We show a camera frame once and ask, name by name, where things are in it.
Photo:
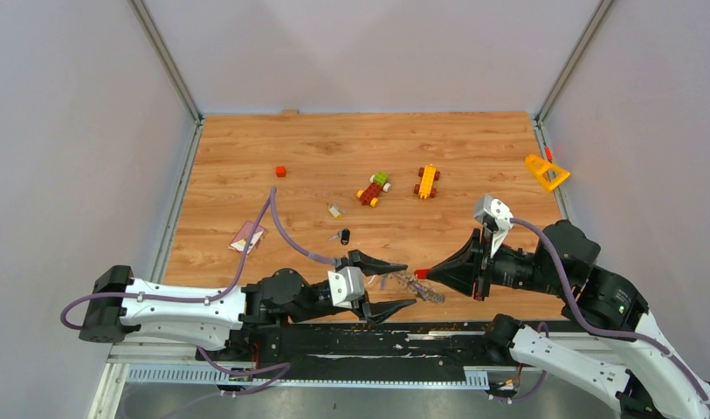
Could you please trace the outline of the red key tag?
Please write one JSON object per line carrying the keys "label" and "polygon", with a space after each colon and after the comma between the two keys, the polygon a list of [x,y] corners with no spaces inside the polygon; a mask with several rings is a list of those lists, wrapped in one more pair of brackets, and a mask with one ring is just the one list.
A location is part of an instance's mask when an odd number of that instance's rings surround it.
{"label": "red key tag", "polygon": [[425,269],[417,269],[414,270],[414,276],[420,280],[426,280],[429,278],[431,269],[425,268]]}

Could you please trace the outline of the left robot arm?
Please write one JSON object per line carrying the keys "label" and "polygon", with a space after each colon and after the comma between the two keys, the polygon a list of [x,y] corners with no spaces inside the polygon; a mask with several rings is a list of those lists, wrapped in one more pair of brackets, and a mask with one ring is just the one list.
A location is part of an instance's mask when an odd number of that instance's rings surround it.
{"label": "left robot arm", "polygon": [[309,282],[293,268],[281,268],[256,283],[217,289],[160,285],[135,277],[127,265],[115,265],[85,297],[87,309],[77,329],[87,342],[117,343],[136,334],[220,350],[228,359],[240,361],[252,349],[252,337],[243,330],[345,312],[366,324],[382,324],[416,301],[373,302],[364,280],[405,268],[350,251],[319,283]]}

